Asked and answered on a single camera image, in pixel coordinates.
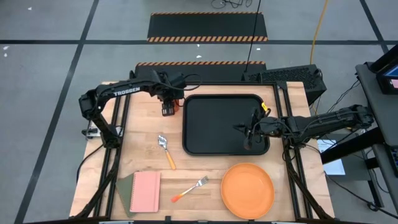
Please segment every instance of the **orange plate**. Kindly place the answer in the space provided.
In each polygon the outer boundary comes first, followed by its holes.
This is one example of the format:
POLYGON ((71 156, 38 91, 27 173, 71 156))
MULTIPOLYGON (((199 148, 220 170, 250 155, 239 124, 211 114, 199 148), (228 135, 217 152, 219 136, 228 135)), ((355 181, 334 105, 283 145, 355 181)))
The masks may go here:
POLYGON ((257 219, 274 203, 274 186, 269 175, 252 163, 232 166, 221 182, 221 196, 226 207, 237 217, 257 219))

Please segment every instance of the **orange handle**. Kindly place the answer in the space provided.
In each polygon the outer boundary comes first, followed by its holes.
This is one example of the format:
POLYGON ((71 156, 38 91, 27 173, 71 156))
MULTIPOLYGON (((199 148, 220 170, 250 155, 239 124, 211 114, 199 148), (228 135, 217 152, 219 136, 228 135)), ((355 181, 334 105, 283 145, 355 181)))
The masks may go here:
POLYGON ((179 195, 177 195, 177 196, 174 196, 173 198, 172 198, 172 202, 176 202, 176 201, 178 201, 180 198, 182 198, 182 194, 179 194, 179 195))
POLYGON ((170 153, 168 151, 166 151, 166 156, 167 156, 167 159, 169 160, 169 163, 170 163, 170 166, 172 167, 172 169, 175 169, 174 161, 173 161, 173 159, 170 156, 170 153))

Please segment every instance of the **green notebook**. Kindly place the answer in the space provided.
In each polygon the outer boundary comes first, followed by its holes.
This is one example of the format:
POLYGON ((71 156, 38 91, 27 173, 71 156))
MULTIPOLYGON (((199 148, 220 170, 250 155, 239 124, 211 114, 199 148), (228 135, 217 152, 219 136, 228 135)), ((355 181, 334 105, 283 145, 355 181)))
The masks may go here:
POLYGON ((118 179, 118 181, 116 181, 116 188, 119 192, 120 199, 121 199, 123 207, 124 207, 124 211, 126 212, 126 215, 129 218, 131 218, 133 215, 135 215, 134 212, 130 212, 133 178, 134 178, 134 173, 128 175, 125 178, 118 179))

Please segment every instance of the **silver fork head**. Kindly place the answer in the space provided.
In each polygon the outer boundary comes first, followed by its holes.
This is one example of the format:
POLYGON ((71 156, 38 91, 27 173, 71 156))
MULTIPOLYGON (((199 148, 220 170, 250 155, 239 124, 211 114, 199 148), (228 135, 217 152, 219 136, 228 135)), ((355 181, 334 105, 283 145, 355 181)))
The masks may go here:
POLYGON ((157 140, 158 140, 160 146, 162 146, 164 149, 167 148, 167 139, 165 137, 158 136, 157 140))
POLYGON ((200 187, 200 186, 202 186, 203 184, 207 183, 208 181, 209 181, 209 178, 208 178, 207 176, 206 176, 206 177, 203 177, 202 179, 200 179, 200 180, 198 181, 197 186, 200 187))

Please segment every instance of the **black floor stripe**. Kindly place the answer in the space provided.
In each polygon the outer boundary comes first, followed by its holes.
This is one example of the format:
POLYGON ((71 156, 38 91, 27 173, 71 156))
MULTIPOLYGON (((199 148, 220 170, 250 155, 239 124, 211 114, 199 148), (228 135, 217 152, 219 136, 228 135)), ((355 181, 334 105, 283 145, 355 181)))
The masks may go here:
POLYGON ((376 35, 378 41, 380 41, 381 49, 383 49, 384 53, 387 53, 388 47, 386 43, 384 42, 383 36, 380 33, 379 28, 377 27, 376 21, 374 20, 371 11, 368 7, 368 4, 366 4, 365 0, 359 0, 361 2, 361 5, 363 7, 363 10, 365 11, 366 17, 369 20, 369 23, 371 24, 371 27, 373 29, 374 34, 376 35))
MULTIPOLYGON (((398 40, 383 40, 385 45, 398 44, 398 40)), ((148 42, 146 40, 0 40, 0 44, 53 44, 53 45, 155 45, 191 44, 187 42, 148 42)), ((193 44, 250 44, 250 42, 194 42, 193 44)), ((268 40, 255 42, 260 45, 312 45, 312 40, 268 40)), ((315 45, 381 45, 379 40, 317 40, 315 45)))
MULTIPOLYGON (((94 17, 94 13, 95 13, 97 5, 98 5, 98 1, 99 0, 93 1, 93 5, 91 7, 90 13, 88 14, 88 18, 87 18, 85 27, 83 29, 83 33, 81 34, 80 40, 85 40, 87 37, 87 33, 90 28, 91 22, 93 21, 93 17, 94 17)), ((58 120, 60 118, 61 111, 63 108, 63 104, 67 97, 68 90, 69 90, 70 84, 72 82, 73 75, 75 74, 76 66, 79 61, 82 50, 83 50, 83 44, 79 44, 78 47, 76 48, 75 55, 73 56, 73 59, 72 59, 72 62, 71 62, 71 65, 70 65, 70 68, 68 71, 68 75, 65 79, 65 82, 63 83, 61 94, 60 94, 60 97, 57 102, 57 106, 55 107, 55 111, 52 116, 50 126, 47 130, 47 134, 45 135, 42 148, 41 148, 39 156, 37 158, 36 165, 33 169, 32 176, 30 177, 29 183, 27 185, 27 188, 26 188, 26 191, 24 194, 24 198, 22 199, 21 205, 19 206, 17 217, 16 217, 14 223, 17 223, 17 224, 23 223, 23 221, 25 219, 27 209, 29 207, 34 190, 36 188, 37 181, 40 177, 40 173, 42 171, 45 158, 47 157, 47 153, 49 151, 51 140, 53 138, 55 128, 57 127, 58 120)))

